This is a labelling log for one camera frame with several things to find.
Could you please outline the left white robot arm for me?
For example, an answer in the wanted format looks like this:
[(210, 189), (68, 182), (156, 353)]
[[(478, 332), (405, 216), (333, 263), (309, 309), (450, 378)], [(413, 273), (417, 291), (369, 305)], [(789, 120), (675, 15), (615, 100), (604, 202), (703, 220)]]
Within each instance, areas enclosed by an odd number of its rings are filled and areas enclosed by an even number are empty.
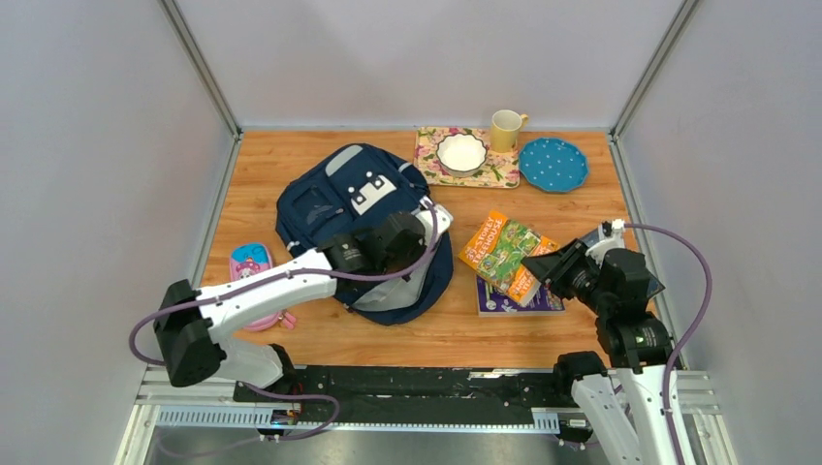
[(271, 401), (287, 400), (296, 375), (272, 346), (239, 340), (236, 332), (295, 305), (411, 275), (449, 223), (434, 208), (394, 213), (376, 228), (339, 233), (244, 281), (171, 285), (169, 306), (155, 323), (170, 384), (187, 388), (222, 378), (259, 388)]

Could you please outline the navy blue school backpack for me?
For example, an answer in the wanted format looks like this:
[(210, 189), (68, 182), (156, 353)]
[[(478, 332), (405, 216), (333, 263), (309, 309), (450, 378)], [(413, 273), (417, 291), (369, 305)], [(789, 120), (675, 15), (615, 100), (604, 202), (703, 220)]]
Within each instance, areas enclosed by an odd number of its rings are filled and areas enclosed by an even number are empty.
[[(394, 213), (430, 219), (433, 204), (422, 173), (395, 154), (368, 144), (337, 149), (292, 181), (276, 201), (274, 229), (292, 257), (351, 233), (365, 239)], [(454, 274), (449, 216), (438, 218), (441, 239), (409, 276), (384, 282), (338, 283), (335, 299), (383, 326), (422, 316), (444, 294)]]

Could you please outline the yellow mug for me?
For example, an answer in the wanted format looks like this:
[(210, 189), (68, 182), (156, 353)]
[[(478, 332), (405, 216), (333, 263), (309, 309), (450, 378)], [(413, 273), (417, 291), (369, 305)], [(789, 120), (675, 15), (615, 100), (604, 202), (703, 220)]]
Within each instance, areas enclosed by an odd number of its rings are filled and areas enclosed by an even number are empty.
[(517, 146), (522, 128), (529, 116), (510, 109), (496, 111), (490, 124), (490, 149), (494, 152), (510, 152)]

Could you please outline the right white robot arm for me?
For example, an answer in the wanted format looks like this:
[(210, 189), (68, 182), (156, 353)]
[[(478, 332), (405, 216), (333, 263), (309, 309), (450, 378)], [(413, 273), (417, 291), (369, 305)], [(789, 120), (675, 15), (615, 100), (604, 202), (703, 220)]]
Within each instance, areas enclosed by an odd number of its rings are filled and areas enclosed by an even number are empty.
[(666, 327), (648, 307), (651, 274), (643, 254), (613, 247), (592, 257), (575, 240), (522, 265), (550, 291), (576, 299), (596, 316), (598, 341), (608, 364), (594, 352), (560, 356), (553, 393), (579, 406), (612, 464), (692, 464), (671, 363)]

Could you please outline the orange treehouse children's book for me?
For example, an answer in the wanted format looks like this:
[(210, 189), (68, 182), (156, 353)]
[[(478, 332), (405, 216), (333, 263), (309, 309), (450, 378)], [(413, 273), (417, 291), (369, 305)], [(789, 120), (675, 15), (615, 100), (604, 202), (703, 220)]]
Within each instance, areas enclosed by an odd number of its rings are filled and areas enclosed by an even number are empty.
[(523, 305), (537, 295), (542, 285), (522, 265), (522, 259), (558, 248), (552, 239), (493, 210), (458, 257), (486, 283)]

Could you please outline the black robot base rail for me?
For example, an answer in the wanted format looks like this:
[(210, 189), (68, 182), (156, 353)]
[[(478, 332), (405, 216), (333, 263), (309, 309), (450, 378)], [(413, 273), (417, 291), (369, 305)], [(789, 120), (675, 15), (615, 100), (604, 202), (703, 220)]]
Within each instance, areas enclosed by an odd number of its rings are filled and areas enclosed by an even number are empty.
[(240, 403), (281, 403), (294, 426), (502, 429), (588, 443), (590, 422), (551, 370), (308, 365), (270, 387), (235, 385)]

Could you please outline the purple illustrated book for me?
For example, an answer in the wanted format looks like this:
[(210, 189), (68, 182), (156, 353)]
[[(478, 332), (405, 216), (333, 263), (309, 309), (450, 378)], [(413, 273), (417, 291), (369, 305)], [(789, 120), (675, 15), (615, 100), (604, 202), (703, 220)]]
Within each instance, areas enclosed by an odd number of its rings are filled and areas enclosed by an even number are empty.
[(480, 317), (552, 316), (565, 312), (562, 299), (551, 294), (546, 287), (539, 288), (526, 304), (519, 304), (481, 277), (476, 277), (475, 281)]

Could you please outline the white scalloped bowl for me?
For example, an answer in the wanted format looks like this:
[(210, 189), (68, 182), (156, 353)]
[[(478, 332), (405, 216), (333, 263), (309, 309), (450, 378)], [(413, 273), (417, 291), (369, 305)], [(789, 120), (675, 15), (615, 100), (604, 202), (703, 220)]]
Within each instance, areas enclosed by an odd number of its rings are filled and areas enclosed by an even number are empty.
[(480, 170), (488, 157), (484, 143), (473, 135), (454, 134), (441, 140), (435, 151), (445, 172), (454, 177), (467, 177)]

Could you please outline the blue polka dot plate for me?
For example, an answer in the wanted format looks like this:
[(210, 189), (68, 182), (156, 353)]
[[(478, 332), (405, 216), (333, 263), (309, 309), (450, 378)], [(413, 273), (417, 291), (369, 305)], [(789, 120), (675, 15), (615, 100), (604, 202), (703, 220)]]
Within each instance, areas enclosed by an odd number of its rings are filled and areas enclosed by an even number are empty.
[(589, 175), (583, 151), (559, 138), (527, 142), (520, 149), (519, 168), (525, 181), (548, 193), (569, 193), (583, 186)]

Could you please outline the pink cartoon pencil case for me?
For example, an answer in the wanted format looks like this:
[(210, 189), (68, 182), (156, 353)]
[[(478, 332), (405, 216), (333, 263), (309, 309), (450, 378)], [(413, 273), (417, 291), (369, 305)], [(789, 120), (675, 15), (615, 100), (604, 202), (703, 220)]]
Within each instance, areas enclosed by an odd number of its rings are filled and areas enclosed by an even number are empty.
[[(264, 244), (260, 242), (247, 243), (236, 248), (230, 256), (231, 280), (238, 281), (250, 278), (272, 269), (273, 266), (272, 255)], [(280, 310), (247, 325), (244, 329), (252, 332), (263, 331), (274, 326), (294, 329), (296, 321), (296, 317), (287, 310)]]

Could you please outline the floral placemat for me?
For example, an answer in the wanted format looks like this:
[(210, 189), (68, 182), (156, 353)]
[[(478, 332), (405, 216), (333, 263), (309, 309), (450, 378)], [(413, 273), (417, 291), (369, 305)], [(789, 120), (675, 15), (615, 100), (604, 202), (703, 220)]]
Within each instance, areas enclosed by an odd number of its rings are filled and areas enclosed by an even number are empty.
[[(447, 136), (468, 135), (483, 142), (488, 150), (485, 163), (477, 173), (454, 177), (446, 173), (436, 157), (438, 144)], [(417, 129), (413, 165), (429, 185), (513, 189), (520, 184), (519, 158), (513, 152), (490, 149), (488, 129), (426, 126)]]

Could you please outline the dark blue novel book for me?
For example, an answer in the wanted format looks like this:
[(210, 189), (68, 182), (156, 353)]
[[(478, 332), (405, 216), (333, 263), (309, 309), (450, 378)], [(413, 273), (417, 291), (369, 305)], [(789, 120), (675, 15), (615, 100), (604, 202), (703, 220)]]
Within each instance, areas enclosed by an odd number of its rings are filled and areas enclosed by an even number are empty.
[[(597, 230), (593, 230), (582, 236), (581, 241), (588, 249), (589, 245), (592, 245), (597, 241)], [(655, 275), (651, 274), (648, 281), (648, 298), (653, 298), (664, 290), (665, 286), (657, 279)]]

